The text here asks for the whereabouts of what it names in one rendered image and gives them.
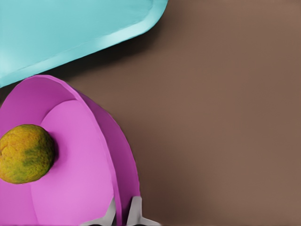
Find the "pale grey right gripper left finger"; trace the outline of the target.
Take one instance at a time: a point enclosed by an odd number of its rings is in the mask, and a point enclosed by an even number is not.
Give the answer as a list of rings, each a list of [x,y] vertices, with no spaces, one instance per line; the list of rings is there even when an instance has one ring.
[[[84,222],[81,226],[117,226],[115,198],[112,198],[103,217]]]

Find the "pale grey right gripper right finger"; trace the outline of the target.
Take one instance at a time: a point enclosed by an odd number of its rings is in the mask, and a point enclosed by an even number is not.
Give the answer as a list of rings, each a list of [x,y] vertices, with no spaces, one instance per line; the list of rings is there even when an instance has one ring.
[[[144,218],[142,215],[142,198],[134,196],[127,218],[127,226],[162,226],[160,223]]]

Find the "magenta plate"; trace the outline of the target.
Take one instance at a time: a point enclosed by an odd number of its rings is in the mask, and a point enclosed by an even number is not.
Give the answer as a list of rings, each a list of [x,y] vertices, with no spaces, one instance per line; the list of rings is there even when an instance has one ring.
[[[44,128],[57,156],[35,182],[0,180],[0,225],[81,225],[103,217],[111,201],[117,224],[126,223],[139,179],[129,144],[105,110],[66,82],[36,75],[0,107],[0,137],[22,124]]]

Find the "orange with green patches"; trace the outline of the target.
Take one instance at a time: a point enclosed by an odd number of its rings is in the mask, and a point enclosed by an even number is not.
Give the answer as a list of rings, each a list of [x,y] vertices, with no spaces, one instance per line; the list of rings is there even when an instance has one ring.
[[[23,124],[0,138],[0,179],[25,184],[46,175],[55,162],[55,143],[42,127]]]

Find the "turquoise tray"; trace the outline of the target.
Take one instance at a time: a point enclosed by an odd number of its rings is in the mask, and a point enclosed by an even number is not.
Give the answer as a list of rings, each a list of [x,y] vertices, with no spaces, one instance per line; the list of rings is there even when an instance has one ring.
[[[0,88],[150,30],[168,0],[0,0]]]

